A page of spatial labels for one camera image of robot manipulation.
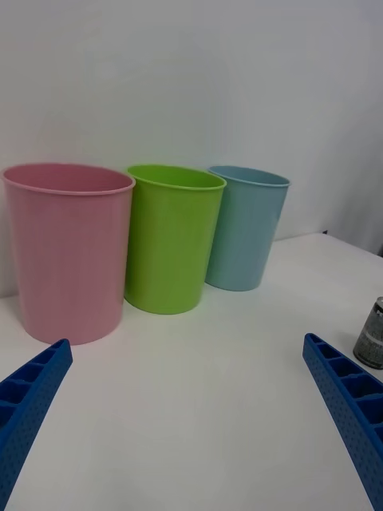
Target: white table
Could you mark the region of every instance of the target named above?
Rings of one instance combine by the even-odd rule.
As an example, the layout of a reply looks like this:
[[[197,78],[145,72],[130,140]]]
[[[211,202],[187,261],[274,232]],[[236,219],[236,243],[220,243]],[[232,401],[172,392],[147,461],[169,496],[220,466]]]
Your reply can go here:
[[[73,348],[7,511],[371,510],[302,346],[313,331],[352,358],[382,294],[383,259],[309,235],[274,244],[258,290],[206,285],[173,316],[126,303]],[[15,298],[0,328],[3,379],[46,345]]]

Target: green cup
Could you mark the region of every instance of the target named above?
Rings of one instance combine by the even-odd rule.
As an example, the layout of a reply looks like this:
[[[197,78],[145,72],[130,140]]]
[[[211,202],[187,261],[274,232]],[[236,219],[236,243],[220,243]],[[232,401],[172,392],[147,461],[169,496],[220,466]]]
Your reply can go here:
[[[191,168],[136,165],[125,298],[178,314],[199,302],[226,181]]]

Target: silver can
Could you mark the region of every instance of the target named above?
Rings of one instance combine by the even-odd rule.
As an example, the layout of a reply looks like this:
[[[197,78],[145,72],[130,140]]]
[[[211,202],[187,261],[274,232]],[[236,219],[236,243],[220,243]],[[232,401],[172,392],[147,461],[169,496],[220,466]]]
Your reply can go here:
[[[383,296],[373,306],[353,354],[366,366],[383,369]]]

